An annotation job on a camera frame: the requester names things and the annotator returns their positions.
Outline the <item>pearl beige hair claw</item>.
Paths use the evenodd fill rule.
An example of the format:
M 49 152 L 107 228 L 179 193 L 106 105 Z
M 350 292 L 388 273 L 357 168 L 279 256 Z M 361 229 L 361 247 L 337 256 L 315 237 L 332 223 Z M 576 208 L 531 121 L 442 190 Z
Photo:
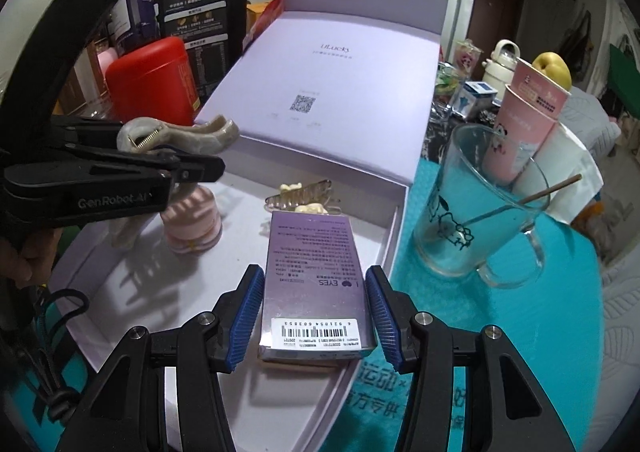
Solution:
M 126 123 L 116 138 L 120 152 L 142 155 L 175 154 L 217 155 L 230 148 L 240 138 L 240 128 L 223 115 L 210 122 L 179 126 L 152 117 L 138 117 Z M 120 250 L 130 250 L 142 229 L 153 218 L 143 214 L 111 220 L 108 234 L 111 244 Z

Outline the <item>purple cosmetics box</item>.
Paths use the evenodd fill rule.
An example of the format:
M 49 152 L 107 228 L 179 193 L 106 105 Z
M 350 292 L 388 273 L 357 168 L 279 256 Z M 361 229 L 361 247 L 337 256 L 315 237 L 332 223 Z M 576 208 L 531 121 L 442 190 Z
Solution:
M 274 212 L 259 357 L 330 362 L 376 348 L 352 225 L 342 215 Z

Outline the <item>teal foam mat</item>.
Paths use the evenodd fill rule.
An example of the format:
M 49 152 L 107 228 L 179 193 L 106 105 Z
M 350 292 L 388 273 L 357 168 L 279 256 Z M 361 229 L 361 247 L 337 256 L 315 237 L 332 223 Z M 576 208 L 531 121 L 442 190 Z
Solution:
M 514 290 L 478 276 L 447 281 L 424 267 L 411 232 L 431 191 L 437 166 L 421 160 L 410 191 L 392 272 L 394 287 L 446 323 L 503 328 L 532 369 L 570 434 L 582 446 L 596 405 L 604 337 L 599 266 L 591 243 L 548 216 L 536 228 L 546 253 L 542 276 Z M 91 349 L 111 350 L 134 324 L 172 328 L 210 302 L 200 272 L 220 250 L 179 256 L 153 222 L 90 295 L 75 320 Z M 221 381 L 236 445 L 242 451 L 389 451 L 400 428 L 409 377 L 395 373 L 381 351 L 352 376 L 276 371 L 248 354 Z

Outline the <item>red canister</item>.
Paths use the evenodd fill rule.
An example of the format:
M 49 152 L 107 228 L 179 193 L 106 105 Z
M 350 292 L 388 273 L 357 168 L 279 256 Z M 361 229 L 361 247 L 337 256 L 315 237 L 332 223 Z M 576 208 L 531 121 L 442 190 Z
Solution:
M 114 116 L 123 123 L 152 117 L 191 126 L 200 107 L 184 42 L 166 37 L 125 54 L 105 72 Z

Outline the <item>dark blue labelled jar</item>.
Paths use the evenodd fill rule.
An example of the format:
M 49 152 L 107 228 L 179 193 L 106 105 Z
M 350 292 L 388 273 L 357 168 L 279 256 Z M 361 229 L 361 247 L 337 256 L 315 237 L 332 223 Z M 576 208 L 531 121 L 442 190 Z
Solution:
M 119 56 L 154 42 L 158 38 L 154 0 L 117 1 L 107 29 Z

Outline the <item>pink round compact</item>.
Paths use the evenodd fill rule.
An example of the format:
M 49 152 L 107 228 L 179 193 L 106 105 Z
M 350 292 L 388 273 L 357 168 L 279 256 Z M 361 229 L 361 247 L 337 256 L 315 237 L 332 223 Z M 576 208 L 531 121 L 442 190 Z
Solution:
M 162 212 L 160 219 L 165 240 L 177 254 L 206 252 L 217 244 L 222 233 L 221 214 L 207 186 L 197 186 Z

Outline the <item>grey leaf-pattern chair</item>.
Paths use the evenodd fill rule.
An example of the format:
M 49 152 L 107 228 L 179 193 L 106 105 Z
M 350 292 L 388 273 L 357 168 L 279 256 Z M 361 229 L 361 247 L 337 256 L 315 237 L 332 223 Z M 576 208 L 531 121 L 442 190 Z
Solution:
M 630 422 L 639 393 L 639 250 L 620 255 L 602 273 L 603 358 L 597 404 L 582 448 L 612 446 Z

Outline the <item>black snack bag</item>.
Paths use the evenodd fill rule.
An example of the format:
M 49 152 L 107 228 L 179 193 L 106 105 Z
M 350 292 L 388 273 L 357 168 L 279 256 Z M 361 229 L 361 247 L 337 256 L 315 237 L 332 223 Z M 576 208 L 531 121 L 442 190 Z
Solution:
M 206 102 L 242 54 L 247 0 L 155 0 L 164 37 L 186 47 L 196 91 Z

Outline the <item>glass Hello Kitty mug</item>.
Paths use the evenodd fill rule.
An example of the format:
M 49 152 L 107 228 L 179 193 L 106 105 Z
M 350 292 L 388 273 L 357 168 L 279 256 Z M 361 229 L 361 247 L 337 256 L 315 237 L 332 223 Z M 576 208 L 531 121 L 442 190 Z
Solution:
M 506 134 L 457 126 L 413 229 L 418 254 L 447 279 L 476 272 L 495 288 L 537 281 L 546 255 L 535 220 L 549 198 L 525 199 L 548 186 L 530 153 Z

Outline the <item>lavender gift box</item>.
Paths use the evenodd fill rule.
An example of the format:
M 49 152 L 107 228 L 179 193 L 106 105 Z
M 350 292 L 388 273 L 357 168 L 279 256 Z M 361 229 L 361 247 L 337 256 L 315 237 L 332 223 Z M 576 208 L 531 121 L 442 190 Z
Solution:
M 281 183 L 330 180 L 361 263 L 393 268 L 448 0 L 284 2 L 198 116 L 227 116 L 241 131 L 212 186 L 224 222 L 218 244 L 177 255 L 152 219 L 119 250 L 98 222 L 56 265 L 52 288 L 89 298 L 68 329 L 93 368 L 130 328 L 178 328 L 233 290 L 250 264 L 265 264 L 264 201 Z

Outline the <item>pink paper cup stack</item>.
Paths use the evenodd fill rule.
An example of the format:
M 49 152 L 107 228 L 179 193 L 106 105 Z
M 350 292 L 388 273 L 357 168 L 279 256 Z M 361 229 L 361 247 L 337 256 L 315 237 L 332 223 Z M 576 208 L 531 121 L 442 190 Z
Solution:
M 518 147 L 531 143 L 536 153 L 570 96 L 570 91 L 535 70 L 532 63 L 518 59 L 512 82 L 504 90 L 483 160 L 488 176 L 505 186 L 513 180 L 509 166 Z

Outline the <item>white small bottle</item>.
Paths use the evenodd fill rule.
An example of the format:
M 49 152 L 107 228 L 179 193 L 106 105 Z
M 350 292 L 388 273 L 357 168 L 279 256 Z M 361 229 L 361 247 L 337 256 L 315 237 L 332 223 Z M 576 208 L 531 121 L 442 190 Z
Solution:
M 497 91 L 498 101 L 502 101 L 506 85 L 512 82 L 520 56 L 520 47 L 515 42 L 501 39 L 482 63 L 484 68 L 482 81 Z

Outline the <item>yellow apple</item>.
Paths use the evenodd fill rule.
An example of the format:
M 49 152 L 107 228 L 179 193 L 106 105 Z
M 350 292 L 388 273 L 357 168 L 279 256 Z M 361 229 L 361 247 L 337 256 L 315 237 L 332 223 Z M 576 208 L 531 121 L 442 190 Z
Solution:
M 572 89 L 573 81 L 570 69 L 557 53 L 547 51 L 538 54 L 532 65 L 535 70 L 547 76 L 548 79 L 551 79 L 552 82 L 555 82 L 566 91 Z

